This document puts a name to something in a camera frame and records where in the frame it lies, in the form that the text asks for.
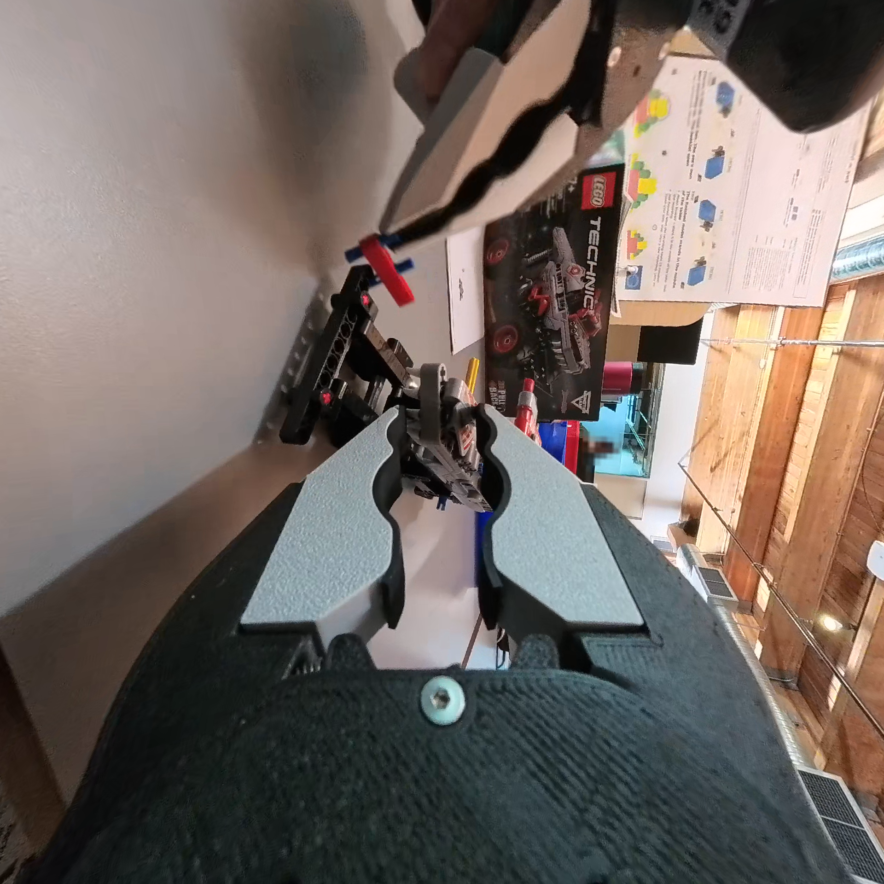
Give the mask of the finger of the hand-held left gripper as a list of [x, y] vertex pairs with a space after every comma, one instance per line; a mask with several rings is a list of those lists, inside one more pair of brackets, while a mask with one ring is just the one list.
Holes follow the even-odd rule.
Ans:
[[596, 61], [595, 6], [552, 6], [503, 58], [465, 50], [434, 103], [404, 57], [395, 87], [423, 131], [379, 221], [390, 242], [416, 242], [485, 225], [524, 204], [576, 151], [581, 99]]
[[590, 25], [579, 50], [579, 127], [609, 132], [651, 89], [684, 25], [647, 28]]

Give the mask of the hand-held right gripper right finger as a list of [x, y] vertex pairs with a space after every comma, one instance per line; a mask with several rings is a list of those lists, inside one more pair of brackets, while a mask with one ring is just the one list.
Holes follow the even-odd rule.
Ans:
[[646, 621], [591, 506], [595, 488], [495, 408], [478, 407], [483, 527], [478, 601], [514, 641], [629, 634]]

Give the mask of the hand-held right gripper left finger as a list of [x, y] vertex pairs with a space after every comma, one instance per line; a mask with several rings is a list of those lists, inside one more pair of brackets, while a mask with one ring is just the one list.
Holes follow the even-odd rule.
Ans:
[[399, 408], [310, 472], [240, 617], [251, 632], [300, 632], [317, 643], [353, 634], [365, 642], [398, 626], [405, 602], [399, 525], [403, 490]]

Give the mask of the red beam with blue pins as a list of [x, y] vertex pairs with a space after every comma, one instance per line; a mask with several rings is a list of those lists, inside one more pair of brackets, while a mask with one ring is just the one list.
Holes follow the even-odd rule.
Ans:
[[371, 285], [382, 285], [399, 307], [414, 303], [414, 293], [404, 274], [414, 267], [411, 259], [396, 262], [392, 250], [399, 248], [403, 239], [397, 233], [371, 234], [353, 247], [346, 249], [348, 263], [364, 260], [371, 269]]

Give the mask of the toy brick vehicle model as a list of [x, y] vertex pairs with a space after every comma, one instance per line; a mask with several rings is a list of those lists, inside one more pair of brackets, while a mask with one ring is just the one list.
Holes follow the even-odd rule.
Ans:
[[414, 366], [385, 337], [370, 267], [348, 272], [302, 368], [285, 393], [279, 440], [305, 446], [322, 430], [334, 452], [305, 481], [360, 517], [387, 517], [409, 490], [481, 514], [507, 503], [507, 479], [492, 457], [491, 408], [474, 384], [440, 362]]

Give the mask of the grey desk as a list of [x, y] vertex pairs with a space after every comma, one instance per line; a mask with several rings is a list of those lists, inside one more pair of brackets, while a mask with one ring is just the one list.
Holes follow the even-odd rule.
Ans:
[[184, 589], [325, 454], [271, 412], [418, 126], [411, 2], [2, 2], [2, 652], [80, 784]]

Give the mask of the person's left hand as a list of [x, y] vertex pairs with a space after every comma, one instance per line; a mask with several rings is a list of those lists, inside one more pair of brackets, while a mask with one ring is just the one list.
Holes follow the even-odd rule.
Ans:
[[433, 2], [425, 37], [416, 50], [414, 78], [429, 104], [436, 104], [469, 49], [499, 57], [511, 35], [513, 3]]

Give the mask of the blue plastic bin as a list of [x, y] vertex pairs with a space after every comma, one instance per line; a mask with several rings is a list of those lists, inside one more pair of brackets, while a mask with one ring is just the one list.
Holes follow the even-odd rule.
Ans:
[[[569, 445], [569, 425], [573, 425], [575, 430], [571, 433], [572, 441], [579, 443], [579, 434], [581, 423], [569, 421], [541, 422], [537, 425], [536, 441], [547, 453], [555, 458], [560, 464], [566, 467], [571, 473], [576, 474], [576, 459], [572, 458], [573, 463], [569, 461], [568, 445]], [[478, 581], [483, 563], [483, 534], [485, 526], [492, 518], [492, 512], [480, 513], [476, 516], [475, 521], [475, 578]]]

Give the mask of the printed instruction poster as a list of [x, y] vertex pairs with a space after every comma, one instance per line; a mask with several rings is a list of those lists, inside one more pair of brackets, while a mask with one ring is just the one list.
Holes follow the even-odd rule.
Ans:
[[795, 134], [720, 62], [669, 57], [622, 127], [618, 302], [822, 306], [871, 106]]

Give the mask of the white air vent grille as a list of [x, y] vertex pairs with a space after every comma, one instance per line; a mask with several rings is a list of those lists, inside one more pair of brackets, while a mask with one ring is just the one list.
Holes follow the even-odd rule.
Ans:
[[691, 544], [678, 547], [676, 567], [709, 605], [736, 611], [739, 599], [721, 569], [709, 564], [700, 550]]

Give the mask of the white instruction booklet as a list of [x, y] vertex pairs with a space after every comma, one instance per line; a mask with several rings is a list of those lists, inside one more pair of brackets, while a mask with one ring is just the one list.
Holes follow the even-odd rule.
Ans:
[[484, 335], [484, 228], [475, 227], [446, 240], [448, 312], [453, 355]]

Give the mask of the black toy set box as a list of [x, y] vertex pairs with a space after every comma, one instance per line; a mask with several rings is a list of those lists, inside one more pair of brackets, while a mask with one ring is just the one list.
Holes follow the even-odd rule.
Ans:
[[531, 379], [540, 422], [598, 418], [624, 175], [579, 171], [485, 228], [484, 398], [500, 413], [514, 418]]

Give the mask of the black monitor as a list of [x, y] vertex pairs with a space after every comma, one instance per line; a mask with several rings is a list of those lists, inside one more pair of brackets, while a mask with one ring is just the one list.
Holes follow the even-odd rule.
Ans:
[[703, 318], [699, 318], [685, 326], [642, 326], [635, 361], [695, 365], [703, 322]]

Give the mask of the dark air vent grille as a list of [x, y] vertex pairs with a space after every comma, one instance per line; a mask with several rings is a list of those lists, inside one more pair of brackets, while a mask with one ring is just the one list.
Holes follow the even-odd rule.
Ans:
[[807, 766], [799, 779], [834, 847], [860, 883], [883, 882], [883, 849], [844, 780]]

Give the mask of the metal ventilation duct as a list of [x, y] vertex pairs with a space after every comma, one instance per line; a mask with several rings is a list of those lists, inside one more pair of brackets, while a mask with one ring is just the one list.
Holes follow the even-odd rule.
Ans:
[[840, 283], [883, 273], [883, 234], [839, 248], [830, 282]]

